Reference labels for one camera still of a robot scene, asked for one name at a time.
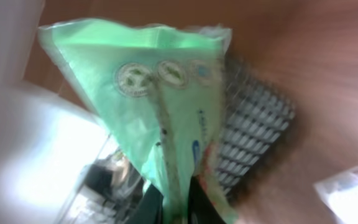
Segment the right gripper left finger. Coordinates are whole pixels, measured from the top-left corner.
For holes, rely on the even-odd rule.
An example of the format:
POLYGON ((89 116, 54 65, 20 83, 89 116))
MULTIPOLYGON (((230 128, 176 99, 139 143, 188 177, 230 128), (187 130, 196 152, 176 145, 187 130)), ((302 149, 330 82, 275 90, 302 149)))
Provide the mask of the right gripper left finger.
POLYGON ((126 224, 162 224, 162 204, 163 195, 157 188, 150 185, 126 224))

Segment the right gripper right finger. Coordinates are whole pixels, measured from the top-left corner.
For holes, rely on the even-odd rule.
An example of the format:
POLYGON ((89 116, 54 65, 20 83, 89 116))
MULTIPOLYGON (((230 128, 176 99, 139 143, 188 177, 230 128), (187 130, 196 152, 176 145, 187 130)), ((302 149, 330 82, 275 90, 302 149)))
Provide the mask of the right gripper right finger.
POLYGON ((188 196, 189 224, 226 224, 195 177, 191 178, 188 196))

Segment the teal tissue packet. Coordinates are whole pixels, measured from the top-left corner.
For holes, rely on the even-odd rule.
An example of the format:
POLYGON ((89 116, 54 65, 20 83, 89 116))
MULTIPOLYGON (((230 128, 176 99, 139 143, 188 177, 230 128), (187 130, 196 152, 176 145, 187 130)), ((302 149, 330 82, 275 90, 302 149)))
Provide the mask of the teal tissue packet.
POLYGON ((129 27, 95 18, 39 27, 53 63, 163 195, 164 223, 188 223, 192 177, 225 223, 237 220, 214 173, 231 37, 222 26, 129 27))

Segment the white blue carton box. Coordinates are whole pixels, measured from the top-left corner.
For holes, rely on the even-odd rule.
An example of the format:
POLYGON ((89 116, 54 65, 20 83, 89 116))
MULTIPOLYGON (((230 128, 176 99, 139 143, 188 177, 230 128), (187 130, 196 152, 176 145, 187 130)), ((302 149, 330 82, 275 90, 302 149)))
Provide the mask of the white blue carton box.
POLYGON ((338 224, 358 224, 358 166, 313 185, 338 224))

